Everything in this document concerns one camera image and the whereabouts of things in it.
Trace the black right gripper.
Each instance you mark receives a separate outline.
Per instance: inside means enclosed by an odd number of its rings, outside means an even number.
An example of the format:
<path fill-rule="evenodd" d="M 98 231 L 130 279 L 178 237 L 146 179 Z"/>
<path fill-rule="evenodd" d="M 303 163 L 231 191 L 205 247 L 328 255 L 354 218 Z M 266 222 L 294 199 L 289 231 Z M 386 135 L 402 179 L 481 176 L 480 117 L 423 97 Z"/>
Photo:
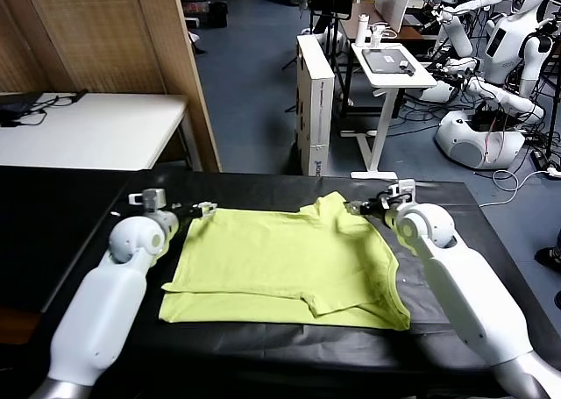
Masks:
<path fill-rule="evenodd" d="M 384 220 L 386 213 L 389 211 L 387 201 L 373 198 L 364 202 L 345 202 L 344 206 L 353 216 L 369 216 L 378 220 Z"/>

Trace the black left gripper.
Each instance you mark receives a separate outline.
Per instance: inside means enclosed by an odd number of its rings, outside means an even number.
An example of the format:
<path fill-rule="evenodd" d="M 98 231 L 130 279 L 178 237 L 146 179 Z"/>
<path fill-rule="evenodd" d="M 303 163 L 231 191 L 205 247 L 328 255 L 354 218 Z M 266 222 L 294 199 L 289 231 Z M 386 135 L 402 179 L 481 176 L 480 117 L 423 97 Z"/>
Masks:
<path fill-rule="evenodd" d="M 211 217 L 216 213 L 217 204 L 201 202 L 197 204 L 175 203 L 174 214 L 179 221 L 188 221 L 194 218 Z"/>

